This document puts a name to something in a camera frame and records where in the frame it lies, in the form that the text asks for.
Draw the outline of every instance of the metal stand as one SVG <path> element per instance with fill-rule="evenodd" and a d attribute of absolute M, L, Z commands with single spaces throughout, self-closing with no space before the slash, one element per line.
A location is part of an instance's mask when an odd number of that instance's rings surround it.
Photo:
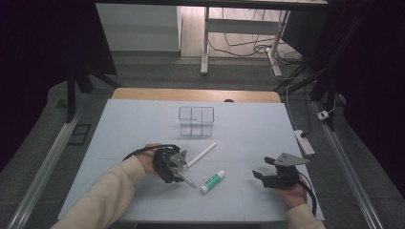
<path fill-rule="evenodd" d="M 99 71 L 93 69 L 90 66 L 84 66 L 81 68 L 72 68 L 67 72 L 68 78 L 68 116 L 66 118 L 66 123 L 71 123 L 72 118 L 75 115 L 76 99 L 75 99 L 75 83 L 84 94 L 89 94 L 93 90 L 93 84 L 90 81 L 88 74 L 94 75 L 96 78 L 104 81 L 106 84 L 117 89 L 120 88 L 116 81 L 110 79 L 106 75 L 100 73 Z"/>
<path fill-rule="evenodd" d="M 209 7 L 206 7 L 204 27 L 203 27 L 202 68 L 201 68 L 202 75 L 208 74 L 208 31 L 209 31 Z"/>
<path fill-rule="evenodd" d="M 277 52 L 278 44 L 280 42 L 281 35 L 283 34 L 283 30 L 284 30 L 284 27 L 287 22 L 288 14 L 289 14 L 289 11 L 284 11 L 284 15 L 282 16 L 282 19 L 280 21 L 279 27 L 276 32 L 276 36 L 274 37 L 273 46 L 271 47 L 271 49 L 269 51 L 267 51 L 267 56 L 268 56 L 268 59 L 270 60 L 271 68 L 273 69 L 274 76 L 276 76 L 276 77 L 283 76 L 281 73 L 280 67 L 278 65 L 276 52 Z"/>
<path fill-rule="evenodd" d="M 282 21 L 251 21 L 251 20 L 234 20 L 223 18 L 209 18 L 209 7 L 205 7 L 204 19 L 204 34 L 202 44 L 202 67 L 201 75 L 208 74 L 208 34 L 210 32 L 225 32 L 239 34 L 263 34 L 274 35 L 274 43 L 272 49 L 268 49 L 267 55 L 271 62 L 276 76 L 281 76 L 280 68 L 278 67 L 275 53 L 278 43 L 280 42 L 281 34 L 288 17 L 288 11 L 285 11 Z"/>

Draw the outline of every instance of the white pen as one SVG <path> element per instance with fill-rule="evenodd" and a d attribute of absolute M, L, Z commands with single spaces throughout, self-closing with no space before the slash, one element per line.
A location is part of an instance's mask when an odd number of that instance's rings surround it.
<path fill-rule="evenodd" d="M 216 145 L 217 145 L 217 142 L 212 143 L 210 146 L 208 146 L 208 148 L 206 148 L 204 151 L 202 151 L 199 155 L 197 155 L 190 162 L 188 162 L 188 164 L 186 166 L 187 169 L 189 169 L 191 166 L 193 166 L 193 164 L 195 164 L 197 162 L 197 160 L 199 160 L 201 157 L 206 155 L 206 153 L 208 153 L 210 150 L 212 150 L 212 148 L 214 148 Z"/>
<path fill-rule="evenodd" d="M 178 173 L 178 174 L 180 175 L 180 177 L 183 178 L 184 181 L 185 181 L 186 183 L 188 183 L 191 187 L 193 187 L 193 188 L 195 188 L 195 189 L 198 189 L 196 183 L 194 183 L 194 181 L 193 181 L 192 179 L 190 179 L 189 177 L 183 175 L 179 170 L 177 171 L 177 173 Z"/>

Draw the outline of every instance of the transparent container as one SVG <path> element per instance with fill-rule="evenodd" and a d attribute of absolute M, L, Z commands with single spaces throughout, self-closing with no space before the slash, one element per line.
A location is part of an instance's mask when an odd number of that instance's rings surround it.
<path fill-rule="evenodd" d="M 180 107 L 181 135 L 212 135 L 213 107 Z"/>

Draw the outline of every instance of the white tabletop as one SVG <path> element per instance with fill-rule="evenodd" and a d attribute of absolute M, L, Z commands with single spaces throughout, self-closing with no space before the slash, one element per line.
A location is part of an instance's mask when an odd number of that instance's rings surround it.
<path fill-rule="evenodd" d="M 214 107 L 212 135 L 181 135 L 180 106 Z M 225 178 L 203 195 L 185 182 L 166 184 L 147 176 L 136 184 L 122 220 L 136 222 L 270 222 L 286 220 L 286 204 L 264 188 L 252 170 L 274 175 L 265 156 L 301 156 L 285 105 L 110 99 L 63 205 L 60 216 L 109 167 L 146 143 L 176 144 L 190 161 L 213 142 L 217 146 L 183 173 L 198 186 L 223 169 Z M 308 175 L 306 166 L 297 166 Z M 316 217 L 324 219 L 318 206 Z"/>

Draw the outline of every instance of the label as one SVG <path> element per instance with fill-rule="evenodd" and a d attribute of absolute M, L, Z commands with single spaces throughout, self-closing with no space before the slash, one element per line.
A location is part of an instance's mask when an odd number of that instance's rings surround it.
<path fill-rule="evenodd" d="M 214 177 L 212 177 L 211 179 L 209 179 L 206 183 L 205 183 L 205 187 L 208 190 L 211 190 L 218 182 L 221 181 L 221 177 L 218 175 L 215 175 Z"/>

